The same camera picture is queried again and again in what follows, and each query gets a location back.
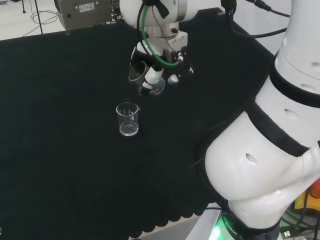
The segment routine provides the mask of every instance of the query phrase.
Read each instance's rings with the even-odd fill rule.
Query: wire
[[[299,218],[293,216],[290,212],[286,211],[285,213],[286,213],[290,218],[292,218],[292,219],[294,219],[294,220],[296,220],[296,221],[299,221]],[[312,226],[312,225],[310,225],[310,224],[308,224],[308,223],[306,223],[306,222],[304,222],[304,221],[302,221],[301,224],[306,225],[307,227],[310,227],[310,228],[314,227],[314,226]]]
[[[169,67],[174,67],[174,66],[177,66],[179,64],[179,62],[175,62],[175,63],[168,63],[164,60],[162,60],[156,53],[155,51],[152,49],[152,47],[150,46],[149,44],[149,41],[147,39],[147,36],[146,36],[146,32],[145,32],[145,21],[146,21],[146,15],[147,15],[147,12],[148,12],[148,6],[146,6],[144,8],[144,11],[143,11],[143,14],[142,14],[142,26],[141,26],[141,30],[142,30],[142,37],[143,37],[143,40],[145,41],[146,45],[148,46],[149,50],[151,51],[152,55],[160,62],[162,63],[163,65],[165,66],[169,66]]]
[[[277,15],[280,15],[280,16],[283,16],[283,17],[290,18],[289,14],[285,14],[285,13],[282,13],[282,12],[279,12],[279,11],[276,11],[276,10],[273,10],[273,9],[271,9],[270,12],[272,12],[274,14],[277,14]]]
[[[48,20],[54,19],[55,17],[56,17],[56,16],[50,17],[50,18],[48,18],[47,20],[45,20],[43,23],[45,23],[45,22],[48,21]],[[55,22],[57,19],[58,19],[58,17],[57,17],[54,21],[48,22],[48,24]],[[35,27],[34,29],[32,29],[31,31],[29,31],[28,33],[26,33],[26,34],[23,35],[22,37],[25,37],[25,36],[27,36],[28,34],[33,33],[33,32],[34,32],[35,30],[37,30],[38,28],[40,28],[40,26]]]
[[[162,37],[164,38],[164,40],[166,41],[166,43],[168,44],[168,46],[171,48],[172,52],[174,52],[175,50],[171,47],[171,45],[170,45],[167,37],[166,37],[165,34],[164,34],[164,31],[162,30],[162,27],[160,26],[160,24],[159,24],[159,22],[158,22],[158,19],[156,18],[156,15],[155,15],[155,12],[154,12],[154,6],[152,6],[152,14],[153,14],[153,17],[154,17],[156,23],[158,24],[158,27],[160,28]]]
[[[317,220],[316,220],[316,227],[315,227],[315,230],[314,230],[313,240],[317,240],[318,230],[319,230],[319,223],[320,223],[320,214],[318,215],[318,218],[317,218]]]
[[[144,45],[144,43],[143,43],[143,41],[142,41],[142,39],[141,39],[141,35],[140,35],[140,26],[139,26],[139,25],[140,25],[140,17],[141,17],[141,15],[142,15],[142,11],[143,11],[144,7],[145,7],[145,4],[142,3],[142,4],[141,4],[141,7],[140,7],[140,10],[139,10],[139,13],[138,13],[138,18],[137,18],[137,20],[136,20],[136,31],[137,31],[137,34],[138,34],[138,40],[139,40],[139,42],[140,42],[143,50],[145,51],[146,54],[148,54],[148,55],[151,56],[151,54],[149,53],[149,51],[146,49],[146,47],[145,47],[145,45]]]
[[[34,22],[35,24],[39,24],[39,22],[36,22],[36,21],[35,21],[35,17],[38,15],[38,13],[32,11],[31,0],[29,0],[29,3],[30,3],[30,10],[31,10],[31,13],[32,13],[32,15],[30,16],[30,18],[33,20],[33,22]],[[54,16],[54,17],[56,17],[56,19],[55,19],[54,21],[51,21],[51,22],[46,22],[46,21],[44,21],[44,22],[42,23],[42,25],[51,24],[51,23],[57,21],[57,19],[58,19],[58,17],[59,17],[59,16],[58,16],[58,13],[57,13],[56,11],[50,11],[50,10],[41,11],[41,10],[40,10],[40,11],[38,11],[38,12],[39,12],[39,14],[41,14],[41,13],[49,13],[49,14],[54,14],[54,15],[56,15],[56,16]]]
[[[287,28],[283,28],[283,29],[280,29],[278,31],[272,31],[272,32],[269,32],[269,33],[264,33],[264,34],[258,34],[258,35],[249,35],[249,34],[243,34],[243,33],[240,33],[238,31],[236,31],[233,27],[233,14],[232,14],[232,11],[228,10],[226,11],[226,21],[227,21],[227,24],[230,28],[230,30],[236,34],[237,36],[239,37],[242,37],[242,38],[249,38],[249,39],[260,39],[260,38],[266,38],[266,37],[270,37],[270,36],[274,36],[274,35],[277,35],[277,34],[281,34],[281,33],[284,33]]]
[[[294,228],[297,228],[304,220],[304,217],[305,217],[305,214],[307,211],[307,203],[308,203],[309,193],[310,193],[310,187],[305,191],[302,214],[300,216],[300,219],[297,221],[297,223],[295,225],[293,225]]]
[[[221,210],[222,211],[222,208],[220,208],[220,207],[207,207],[205,210]]]

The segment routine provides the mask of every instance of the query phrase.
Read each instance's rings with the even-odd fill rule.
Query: black cloth
[[[127,25],[0,42],[2,240],[126,240],[202,214],[213,199],[190,167],[193,147],[273,60],[218,12],[181,23],[193,79],[149,98],[128,83],[138,40]],[[134,137],[118,130],[127,99],[141,107]]]

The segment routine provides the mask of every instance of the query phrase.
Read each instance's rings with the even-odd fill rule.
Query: yellow object
[[[304,208],[305,196],[306,196],[306,192],[302,193],[300,196],[297,197],[297,199],[294,202],[294,209],[300,210]],[[315,198],[311,196],[309,193],[308,201],[306,203],[306,208],[320,211],[320,198]]]

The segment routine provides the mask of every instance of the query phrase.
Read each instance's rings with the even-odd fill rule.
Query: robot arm
[[[188,35],[179,31],[178,22],[192,19],[200,1],[162,0],[162,3],[169,11],[168,16],[162,18],[158,10],[154,9],[154,15],[149,10],[146,32],[157,55],[173,63],[178,55],[172,53],[183,52],[188,43]],[[221,5],[234,13],[237,3],[222,0]],[[134,27],[140,6],[141,0],[120,2],[124,19]],[[292,0],[286,36],[274,70],[252,103],[254,110],[240,114],[206,152],[207,182],[225,199],[225,207],[240,223],[238,227],[245,227],[251,239],[261,239],[262,234],[269,234],[271,240],[282,239],[279,235],[281,216],[320,178],[320,31],[316,30],[320,23],[319,8],[319,0]],[[144,88],[143,85],[155,83],[163,69],[156,66],[152,58],[148,59],[138,44],[131,65],[141,61],[148,62],[145,69],[149,67],[140,71],[142,77],[138,82]],[[255,120],[257,116],[267,124],[261,126],[261,122]],[[231,232],[237,231],[237,226],[231,228],[230,222],[224,223],[220,229],[224,239],[235,239]]]
[[[192,19],[199,11],[199,6],[201,6],[203,0],[200,2],[194,0],[158,0],[151,2],[154,6],[145,6],[145,8],[148,8],[145,20],[143,21],[144,18],[141,17],[139,21],[140,26],[145,23],[143,31],[145,30],[149,38],[140,41],[133,50],[129,81],[137,84],[140,93],[146,92],[157,95],[165,86],[165,81],[161,77],[163,68],[168,65],[174,67],[174,74],[168,79],[170,84],[176,84],[180,80],[187,79],[195,72],[194,66],[188,58],[188,34],[179,30],[179,22]],[[215,3],[217,7],[220,5],[219,0],[215,0]],[[122,15],[125,21],[133,27],[137,27],[141,5],[141,0],[120,1]],[[155,55],[154,53],[157,55],[156,57],[161,58],[162,63],[155,57],[151,57],[151,55]],[[145,63],[144,70],[137,70],[143,65],[140,62]],[[136,74],[132,74],[137,72],[141,73],[138,77]]]

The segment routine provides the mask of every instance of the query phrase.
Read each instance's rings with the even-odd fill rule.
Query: glass beaker
[[[124,136],[133,136],[139,130],[138,112],[140,107],[132,102],[123,102],[116,107],[119,131]]]

